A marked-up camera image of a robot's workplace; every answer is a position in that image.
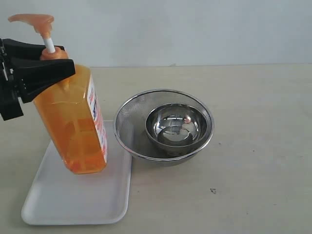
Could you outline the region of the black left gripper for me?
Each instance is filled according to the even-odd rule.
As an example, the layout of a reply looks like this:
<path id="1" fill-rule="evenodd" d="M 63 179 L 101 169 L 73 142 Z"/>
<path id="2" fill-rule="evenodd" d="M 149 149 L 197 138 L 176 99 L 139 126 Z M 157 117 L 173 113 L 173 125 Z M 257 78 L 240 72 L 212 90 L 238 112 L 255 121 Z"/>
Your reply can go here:
<path id="1" fill-rule="evenodd" d="M 76 73 L 71 59 L 41 60 L 44 49 L 44 45 L 0 39 L 0 115 L 4 121 L 23 116 L 19 97 L 29 103 Z"/>

